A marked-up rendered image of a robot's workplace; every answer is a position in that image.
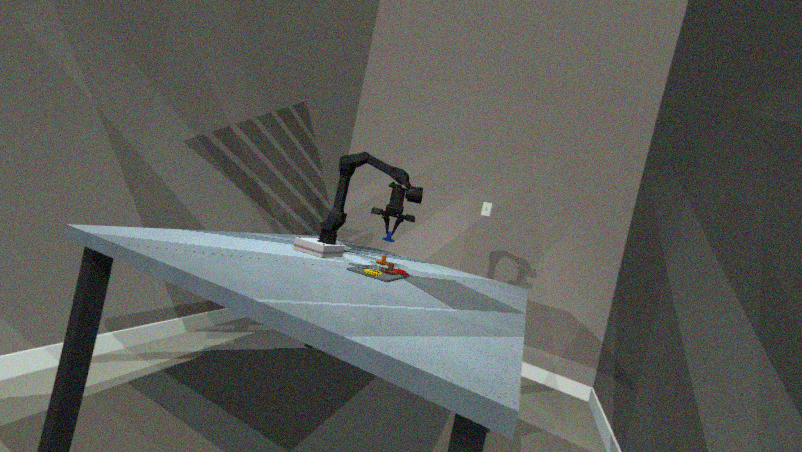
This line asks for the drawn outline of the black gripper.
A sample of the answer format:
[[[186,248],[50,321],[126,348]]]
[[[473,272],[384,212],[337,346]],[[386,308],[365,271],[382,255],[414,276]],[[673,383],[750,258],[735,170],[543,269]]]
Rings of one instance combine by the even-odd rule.
[[[390,202],[391,202],[391,200],[394,201],[394,204],[398,205],[398,203],[402,203],[402,205],[403,205],[403,200],[396,199],[396,198],[390,198]],[[395,225],[394,225],[394,228],[393,228],[393,231],[392,231],[392,235],[394,234],[394,232],[395,232],[396,228],[398,227],[398,225],[401,222],[403,222],[404,219],[406,221],[415,222],[415,216],[408,215],[408,214],[406,214],[406,215],[399,215],[398,214],[396,216],[392,216],[392,215],[386,214],[385,211],[383,211],[383,209],[380,209],[380,208],[373,207],[371,213],[377,214],[377,215],[381,215],[382,214],[382,218],[384,218],[384,221],[385,221],[386,234],[388,233],[388,229],[389,229],[389,220],[390,220],[389,216],[397,218],[397,220],[395,222]]]

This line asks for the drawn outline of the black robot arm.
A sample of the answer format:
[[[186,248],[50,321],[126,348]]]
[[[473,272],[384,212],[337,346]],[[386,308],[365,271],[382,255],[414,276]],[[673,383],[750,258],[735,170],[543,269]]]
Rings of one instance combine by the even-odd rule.
[[[345,155],[340,158],[340,163],[339,163],[340,179],[334,206],[329,212],[327,219],[320,224],[322,229],[320,233],[320,238],[319,240],[317,240],[318,242],[326,244],[336,244],[337,231],[341,226],[344,225],[344,222],[346,222],[347,214],[344,213],[344,205],[350,178],[354,174],[355,169],[357,167],[360,167],[366,163],[383,171],[384,173],[391,176],[399,184],[404,185],[406,188],[408,188],[408,189],[402,188],[401,185],[397,185],[394,182],[392,182],[391,184],[388,185],[389,187],[393,188],[391,198],[404,200],[405,196],[405,198],[409,202],[414,202],[419,204],[421,203],[423,188],[411,186],[411,184],[409,183],[409,175],[405,170],[390,166],[384,163],[383,161],[373,157],[367,152],[352,154],[349,156]],[[393,200],[391,200],[390,204],[386,205],[385,213],[390,214],[392,216],[396,216],[397,214],[401,215],[403,213],[403,209],[404,207],[402,206],[402,203],[398,203],[397,205],[394,204]]]

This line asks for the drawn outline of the brown gear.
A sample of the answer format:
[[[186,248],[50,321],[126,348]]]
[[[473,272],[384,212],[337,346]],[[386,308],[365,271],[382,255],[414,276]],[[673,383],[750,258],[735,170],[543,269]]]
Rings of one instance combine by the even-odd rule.
[[[398,272],[394,271],[393,268],[394,268],[394,263],[389,263],[388,269],[382,269],[382,272],[390,275],[398,275]]]

